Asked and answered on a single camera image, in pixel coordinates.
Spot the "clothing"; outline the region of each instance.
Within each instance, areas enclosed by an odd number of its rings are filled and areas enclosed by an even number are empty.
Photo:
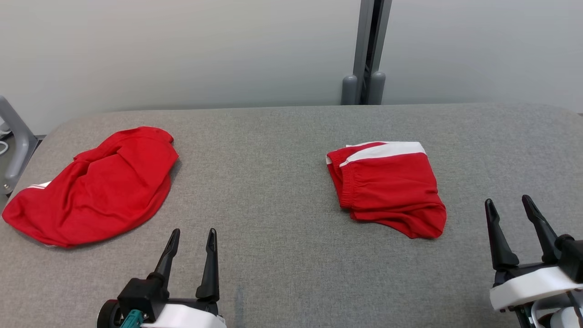
[[[23,189],[3,219],[46,245],[73,247],[127,232],[150,219],[170,191],[178,159],[159,128],[119,131],[74,157],[55,179]]]
[[[340,207],[357,221],[388,225],[410,238],[437,238],[447,213],[418,142],[366,142],[330,152]]]

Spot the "gray fabric surface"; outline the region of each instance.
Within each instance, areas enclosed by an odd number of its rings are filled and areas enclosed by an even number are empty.
[[[583,238],[583,118],[531,104],[131,111],[52,132],[18,190],[56,176],[79,152],[140,125],[163,128],[180,155],[160,211],[96,245],[47,248],[0,222],[0,327],[94,327],[103,302],[155,267],[182,230],[169,290],[194,296],[208,229],[217,229],[220,313],[229,328],[518,327],[492,310],[483,202],[510,246],[539,261],[521,196],[558,234]],[[351,221],[325,154],[366,141],[420,141],[448,209],[437,240]]]

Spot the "garment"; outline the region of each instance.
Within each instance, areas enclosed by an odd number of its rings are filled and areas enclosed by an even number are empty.
[[[170,191],[178,159],[159,128],[119,131],[82,152],[52,181],[23,189],[3,219],[46,245],[73,247],[127,232],[150,219]]]
[[[410,238],[437,238],[447,213],[425,150],[418,142],[366,142],[330,152],[328,170],[340,207]]]

